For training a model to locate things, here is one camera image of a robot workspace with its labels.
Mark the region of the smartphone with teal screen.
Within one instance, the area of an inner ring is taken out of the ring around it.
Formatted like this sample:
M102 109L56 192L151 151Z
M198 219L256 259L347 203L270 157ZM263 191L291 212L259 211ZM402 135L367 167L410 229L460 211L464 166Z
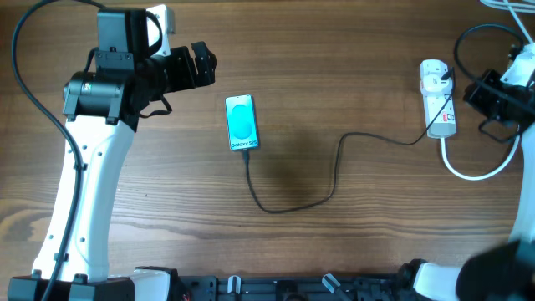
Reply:
M225 98L229 147L242 151L259 147L256 114L250 94Z

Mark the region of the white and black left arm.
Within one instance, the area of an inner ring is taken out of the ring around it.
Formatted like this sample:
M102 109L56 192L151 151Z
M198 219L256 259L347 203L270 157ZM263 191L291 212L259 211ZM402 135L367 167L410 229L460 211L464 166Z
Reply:
M64 165L43 246L28 276L10 280L11 300L183 300L174 268L109 271L110 218L120 171L145 108L177 91L215 81L205 43L172 48L175 16L166 5L99 5L98 44L64 86Z

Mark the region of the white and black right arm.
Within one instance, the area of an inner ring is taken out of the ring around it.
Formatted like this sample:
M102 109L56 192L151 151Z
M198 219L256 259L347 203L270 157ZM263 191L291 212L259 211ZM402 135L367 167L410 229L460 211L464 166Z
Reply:
M509 241L480 253L462 267L415 259L399 270L392 293L399 300L532 300L534 298L534 45L512 48L504 74L489 69L474 77L463 97L494 121L515 123L509 137L523 153L522 190Z

